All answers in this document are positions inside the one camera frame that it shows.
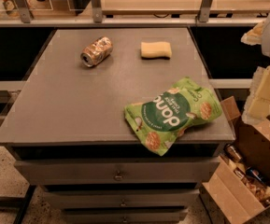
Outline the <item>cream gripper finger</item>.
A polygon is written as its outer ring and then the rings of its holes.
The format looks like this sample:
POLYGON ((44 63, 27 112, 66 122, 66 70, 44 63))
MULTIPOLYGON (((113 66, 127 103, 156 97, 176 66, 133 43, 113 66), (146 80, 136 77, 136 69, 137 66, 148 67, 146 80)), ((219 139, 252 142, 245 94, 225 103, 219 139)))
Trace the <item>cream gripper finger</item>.
POLYGON ((270 65, 257 67, 244 105, 242 120, 249 125, 264 121, 270 115, 270 65))
POLYGON ((241 42, 247 45, 261 45, 263 35, 264 21, 256 24, 251 30, 244 33, 241 37, 241 42))

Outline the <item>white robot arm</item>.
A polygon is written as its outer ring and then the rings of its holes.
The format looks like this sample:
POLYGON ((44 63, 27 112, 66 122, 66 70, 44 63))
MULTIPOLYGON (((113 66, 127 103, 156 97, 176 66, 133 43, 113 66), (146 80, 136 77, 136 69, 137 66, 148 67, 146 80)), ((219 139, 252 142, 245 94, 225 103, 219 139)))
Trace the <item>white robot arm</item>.
MULTIPOLYGON (((260 45, 262 54, 270 58, 270 13, 265 21, 244 33, 241 42, 251 46, 260 45)), ((266 68, 258 67, 255 71, 242 120, 246 124, 255 125, 265 120, 268 115, 270 115, 270 65, 266 68)))

